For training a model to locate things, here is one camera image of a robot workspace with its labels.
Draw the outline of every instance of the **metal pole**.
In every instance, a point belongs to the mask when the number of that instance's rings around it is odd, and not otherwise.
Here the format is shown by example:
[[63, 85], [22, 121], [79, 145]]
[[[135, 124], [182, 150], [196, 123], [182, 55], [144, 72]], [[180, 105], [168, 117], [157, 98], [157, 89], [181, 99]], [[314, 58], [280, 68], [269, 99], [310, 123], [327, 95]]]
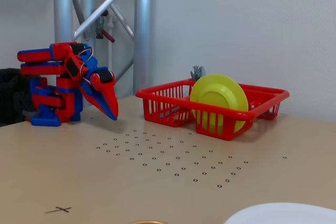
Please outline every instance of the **metal pole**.
[[73, 41], [72, 0], [54, 0], [55, 42]]
[[77, 39], [95, 20], [109, 7], [110, 4], [115, 0], [105, 0], [97, 10], [95, 10], [90, 17], [88, 17], [83, 24], [81, 24], [75, 31], [74, 37]]
[[[94, 0], [80, 0], [80, 6], [81, 6], [81, 9], [82, 9], [83, 19], [84, 19], [82, 22], [78, 19], [80, 25], [83, 24], [85, 22], [85, 19], [90, 17], [90, 15], [95, 10], [93, 1]], [[89, 29], [87, 29], [83, 34], [83, 39], [85, 40], [85, 43], [87, 43], [90, 47], [92, 47], [94, 51], [96, 49], [96, 47], [95, 47], [95, 45], [96, 45], [95, 34], [96, 34], [96, 29], [95, 29], [94, 25], [90, 26]]]
[[116, 74], [116, 82], [120, 80], [120, 78], [127, 72], [127, 70], [130, 69], [130, 67], [133, 65], [133, 59], [131, 59], [124, 67], [121, 69], [121, 71]]
[[135, 0], [133, 94], [150, 81], [151, 0]]
[[116, 4], [112, 3], [110, 5], [110, 8], [114, 12], [114, 14], [118, 18], [118, 20], [120, 21], [121, 25], [125, 28], [126, 32], [133, 39], [133, 36], [134, 36], [133, 30], [132, 30], [131, 26], [129, 25], [128, 21], [121, 14], [121, 12], [119, 10], [119, 7]]
[[[77, 15], [79, 24], [82, 24], [85, 21], [85, 19], [84, 19], [82, 7], [80, 6], [80, 2], [79, 2], [79, 0], [72, 0], [72, 3], [73, 3], [73, 7], [75, 8], [75, 11], [76, 11], [76, 15]], [[84, 37], [84, 40], [86, 40], [86, 41], [90, 40], [89, 31], [86, 30], [83, 33], [83, 37]]]

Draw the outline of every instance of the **black cross mark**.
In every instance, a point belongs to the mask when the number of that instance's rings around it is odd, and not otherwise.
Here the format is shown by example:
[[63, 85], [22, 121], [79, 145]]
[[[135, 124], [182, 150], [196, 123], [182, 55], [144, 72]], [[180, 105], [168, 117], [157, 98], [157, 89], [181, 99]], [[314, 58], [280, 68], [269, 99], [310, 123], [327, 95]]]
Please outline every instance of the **black cross mark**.
[[58, 208], [58, 210], [54, 210], [54, 211], [49, 211], [49, 212], [45, 212], [45, 214], [48, 214], [50, 212], [57, 212], [57, 211], [64, 211], [64, 212], [69, 212], [68, 209], [71, 209], [71, 207], [68, 208], [61, 208], [61, 207], [56, 207]]

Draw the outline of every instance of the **black cloth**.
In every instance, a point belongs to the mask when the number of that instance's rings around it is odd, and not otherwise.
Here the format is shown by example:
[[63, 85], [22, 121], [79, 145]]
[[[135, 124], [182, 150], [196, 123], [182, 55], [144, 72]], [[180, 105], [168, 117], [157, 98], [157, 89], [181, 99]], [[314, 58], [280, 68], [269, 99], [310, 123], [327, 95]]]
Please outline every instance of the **black cloth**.
[[20, 69], [0, 69], [0, 126], [22, 122], [22, 110], [35, 110], [30, 98], [31, 78], [38, 76], [24, 76]]

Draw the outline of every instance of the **white bowl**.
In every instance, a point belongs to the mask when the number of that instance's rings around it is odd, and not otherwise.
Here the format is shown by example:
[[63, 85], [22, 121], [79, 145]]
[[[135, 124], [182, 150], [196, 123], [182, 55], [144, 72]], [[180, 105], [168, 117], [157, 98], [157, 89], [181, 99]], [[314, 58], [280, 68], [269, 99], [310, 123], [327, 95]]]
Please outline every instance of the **white bowl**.
[[224, 224], [336, 224], [336, 211], [296, 203], [269, 203], [245, 208]]

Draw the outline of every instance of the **red handle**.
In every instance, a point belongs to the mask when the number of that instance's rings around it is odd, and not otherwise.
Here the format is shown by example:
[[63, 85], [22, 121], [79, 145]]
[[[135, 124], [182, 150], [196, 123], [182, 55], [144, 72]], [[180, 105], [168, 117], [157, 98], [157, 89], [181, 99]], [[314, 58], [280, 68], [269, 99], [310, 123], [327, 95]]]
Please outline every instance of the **red handle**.
[[101, 31], [101, 33], [106, 37], [106, 39], [108, 39], [112, 43], [115, 42], [115, 39], [104, 29]]

